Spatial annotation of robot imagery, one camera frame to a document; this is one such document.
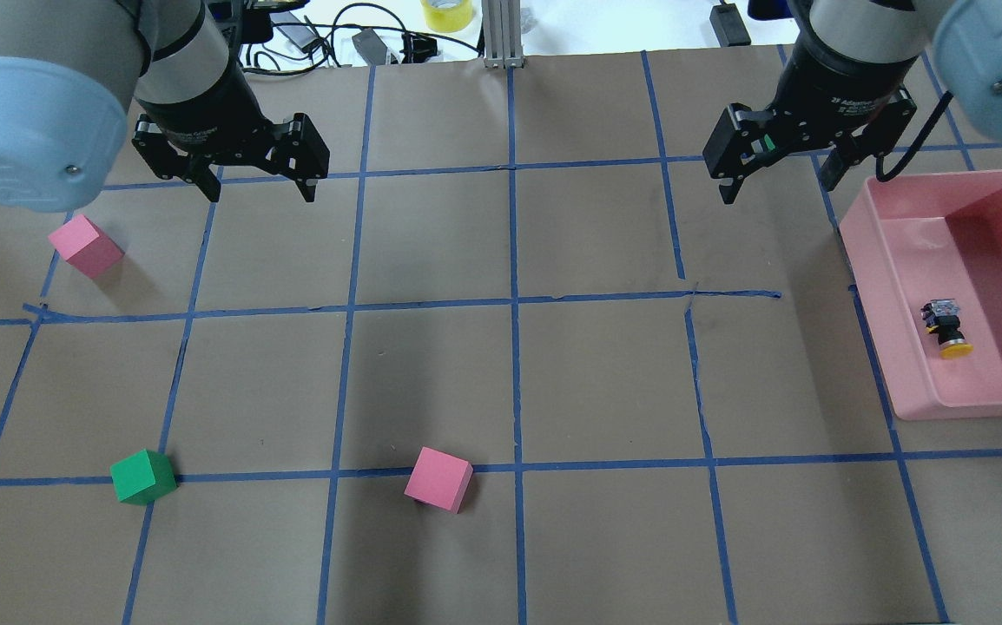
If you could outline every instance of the foam block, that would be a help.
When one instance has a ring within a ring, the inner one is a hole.
[[[49,241],[65,261],[93,279],[123,257],[119,245],[83,214],[53,230]]]
[[[143,450],[111,466],[115,496],[124,504],[144,506],[176,490],[172,466],[157,452]]]
[[[405,494],[415,501],[459,514],[473,472],[474,467],[466,460],[425,447],[420,450]]]

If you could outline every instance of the pink cube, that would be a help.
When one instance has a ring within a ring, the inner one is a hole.
[[[459,514],[459,505],[473,472],[474,467],[466,460],[425,447],[420,450],[405,494],[415,501]]]
[[[53,230],[49,241],[65,261],[93,279],[123,257],[119,245],[83,214]]]

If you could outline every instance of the power adapter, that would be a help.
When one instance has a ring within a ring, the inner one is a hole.
[[[373,28],[367,28],[358,35],[351,36],[351,41],[355,43],[355,50],[358,50],[359,55],[371,66],[394,66],[399,62],[397,55],[394,55],[385,41],[381,40],[378,31]]]
[[[721,3],[712,7],[710,24],[720,47],[750,46],[752,37],[747,35],[744,20],[740,19],[739,9],[735,4]]]
[[[292,11],[282,11],[270,13],[270,20],[282,31],[283,35],[300,51],[311,55],[312,51],[320,47],[322,39],[312,32],[312,28],[302,25],[300,17],[294,15]]]

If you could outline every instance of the green cube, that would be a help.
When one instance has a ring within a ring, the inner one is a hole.
[[[143,450],[111,466],[115,496],[124,504],[144,506],[176,490],[172,466],[157,452]]]

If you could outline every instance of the small object in bin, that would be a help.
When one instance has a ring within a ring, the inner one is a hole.
[[[960,359],[973,352],[960,332],[960,307],[956,299],[933,299],[921,307],[921,318],[926,322],[926,332],[937,334],[941,359]]]

